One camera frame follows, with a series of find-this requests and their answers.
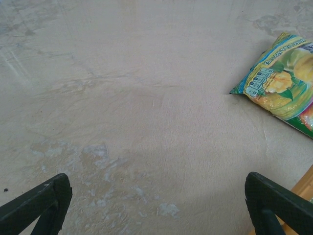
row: floor stain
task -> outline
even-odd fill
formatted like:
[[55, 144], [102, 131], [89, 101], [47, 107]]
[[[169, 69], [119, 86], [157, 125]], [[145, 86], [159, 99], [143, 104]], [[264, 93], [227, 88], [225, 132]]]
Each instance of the floor stain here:
[[296, 5], [287, 5], [283, 13], [264, 15], [253, 21], [253, 26], [270, 36], [277, 37], [282, 32], [290, 32], [313, 38], [312, 18], [313, 2], [296, 1]]
[[25, 36], [32, 36], [35, 34], [34, 30], [45, 27], [47, 22], [57, 19], [60, 14], [57, 0], [10, 1], [7, 7], [0, 8], [0, 34], [15, 30], [23, 32]]
[[134, 167], [131, 157], [111, 159], [104, 143], [81, 147], [45, 139], [32, 144], [30, 150], [41, 157], [36, 169], [40, 178], [61, 172], [69, 176], [73, 198], [67, 218], [75, 222], [67, 229], [72, 233], [136, 233], [145, 219], [158, 215], [179, 218], [175, 204], [159, 205], [153, 175]]

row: white patch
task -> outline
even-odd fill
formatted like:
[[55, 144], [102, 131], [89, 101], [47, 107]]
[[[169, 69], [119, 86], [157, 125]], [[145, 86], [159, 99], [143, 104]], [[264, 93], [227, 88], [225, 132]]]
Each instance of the white patch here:
[[180, 211], [175, 204], [167, 204], [162, 203], [158, 207], [159, 211], [158, 213], [162, 216], [168, 216], [171, 215], [174, 219], [178, 219], [179, 216], [176, 216], [176, 214]]
[[45, 165], [41, 166], [41, 170], [43, 171], [43, 173], [47, 173], [47, 170], [45, 169]]
[[139, 214], [141, 217], [143, 217], [143, 218], [145, 218], [145, 217], [148, 216], [147, 214], [143, 214], [143, 213], [141, 213], [140, 211], [138, 212], [138, 214]]

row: colorful package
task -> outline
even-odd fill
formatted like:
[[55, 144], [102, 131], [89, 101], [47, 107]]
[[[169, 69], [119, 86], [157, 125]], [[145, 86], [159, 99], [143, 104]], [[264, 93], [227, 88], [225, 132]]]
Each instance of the colorful package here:
[[313, 138], [313, 43], [282, 33], [230, 92]]

